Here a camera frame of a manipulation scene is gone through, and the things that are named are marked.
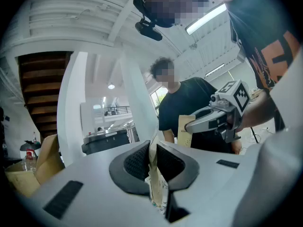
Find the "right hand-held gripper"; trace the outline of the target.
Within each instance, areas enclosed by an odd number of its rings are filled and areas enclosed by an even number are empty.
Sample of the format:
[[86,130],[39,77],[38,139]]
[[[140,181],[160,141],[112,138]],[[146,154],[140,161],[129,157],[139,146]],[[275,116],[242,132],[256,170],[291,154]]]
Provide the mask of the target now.
[[184,128],[188,133],[216,131],[225,142],[238,140],[236,129],[242,123],[243,114],[250,102],[247,84],[241,80],[227,82],[211,95],[209,106],[196,110],[196,117]]

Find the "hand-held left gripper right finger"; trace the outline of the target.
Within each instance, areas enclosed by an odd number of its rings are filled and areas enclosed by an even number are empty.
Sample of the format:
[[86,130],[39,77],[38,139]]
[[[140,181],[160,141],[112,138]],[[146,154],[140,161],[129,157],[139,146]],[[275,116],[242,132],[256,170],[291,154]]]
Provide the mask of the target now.
[[175,149],[196,160],[199,174],[194,182],[174,192],[177,206],[189,215],[169,223],[157,216],[158,227],[230,227],[244,193],[246,155],[232,155],[185,148],[160,141],[160,146]]

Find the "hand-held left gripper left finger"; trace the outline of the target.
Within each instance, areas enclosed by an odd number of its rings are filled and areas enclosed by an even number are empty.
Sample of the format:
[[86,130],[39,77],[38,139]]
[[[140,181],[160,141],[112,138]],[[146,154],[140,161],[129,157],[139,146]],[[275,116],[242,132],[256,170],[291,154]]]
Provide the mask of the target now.
[[[47,227],[164,227],[166,220],[149,198],[127,194],[115,185],[109,165],[117,156],[139,143],[122,145],[75,161],[44,183],[21,204],[38,223]],[[44,206],[69,181],[83,184],[61,219],[47,213]]]

